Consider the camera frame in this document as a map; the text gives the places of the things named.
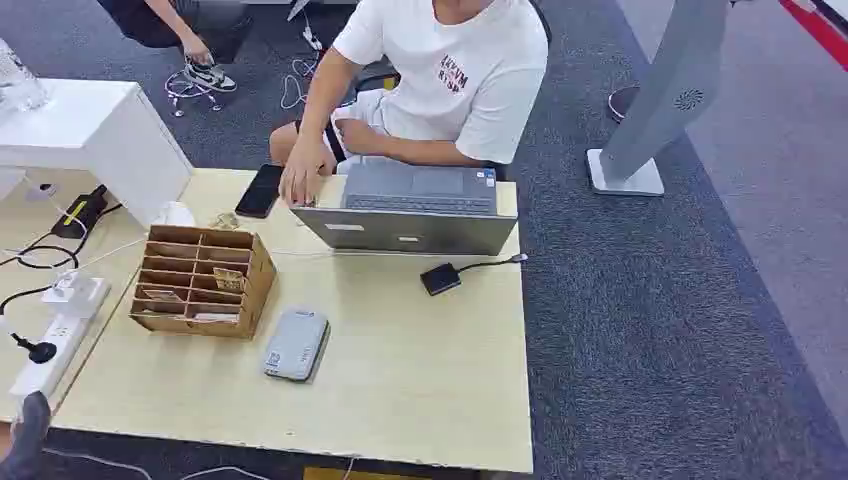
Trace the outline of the person's right hand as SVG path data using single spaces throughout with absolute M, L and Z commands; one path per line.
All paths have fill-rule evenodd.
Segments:
M 313 204 L 320 179 L 334 173 L 337 161 L 321 135 L 301 135 L 294 142 L 281 180 L 281 195 L 290 206 Z

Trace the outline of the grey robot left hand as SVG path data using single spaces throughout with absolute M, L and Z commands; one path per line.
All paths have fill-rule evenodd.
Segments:
M 24 398 L 19 420 L 12 428 L 10 447 L 1 460 L 2 479 L 37 478 L 50 420 L 50 405 L 41 391 Z

